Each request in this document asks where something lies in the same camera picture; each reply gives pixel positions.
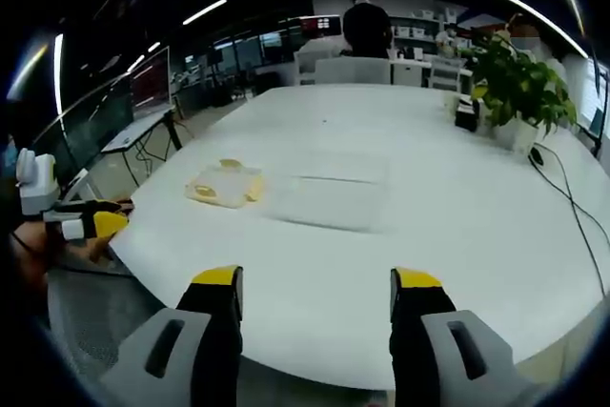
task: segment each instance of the window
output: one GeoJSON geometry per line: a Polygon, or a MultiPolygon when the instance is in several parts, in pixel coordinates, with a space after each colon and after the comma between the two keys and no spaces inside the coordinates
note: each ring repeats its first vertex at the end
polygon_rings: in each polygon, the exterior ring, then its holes
{"type": "Polygon", "coordinates": [[[603,100],[606,95],[606,80],[602,75],[605,72],[608,72],[608,69],[600,64],[600,96],[598,97],[598,92],[595,88],[595,68],[593,66],[593,61],[589,59],[587,63],[587,75],[582,87],[582,105],[580,106],[580,113],[589,122],[593,120],[593,116],[595,116],[597,109],[603,110],[603,100]]]}

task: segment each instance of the gray floor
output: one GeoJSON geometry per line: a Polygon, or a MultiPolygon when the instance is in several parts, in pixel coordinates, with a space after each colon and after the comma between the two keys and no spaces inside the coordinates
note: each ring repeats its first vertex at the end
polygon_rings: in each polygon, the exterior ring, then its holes
{"type": "MultiPolygon", "coordinates": [[[[237,101],[222,107],[207,109],[192,118],[183,121],[186,129],[177,126],[177,131],[183,145],[202,134],[219,119],[239,108],[246,101],[237,101]]],[[[147,144],[147,150],[163,155],[168,133],[162,125],[157,127],[147,144]]],[[[170,146],[169,157],[174,153],[170,146]]],[[[136,160],[135,149],[127,153],[133,173],[142,184],[147,175],[143,164],[136,160]]],[[[152,160],[152,171],[163,163],[152,160]]],[[[93,182],[106,198],[131,195],[135,184],[130,177],[120,154],[105,156],[92,170],[93,182]]],[[[600,306],[585,318],[582,323],[558,342],[550,345],[538,355],[518,364],[519,371],[536,382],[555,384],[569,375],[579,364],[586,352],[591,338],[595,335],[600,319],[606,315],[606,309],[600,306]]],[[[358,390],[348,390],[333,386],[321,385],[308,380],[281,374],[255,362],[244,359],[239,380],[240,406],[361,406],[365,405],[367,393],[358,390]]]]}

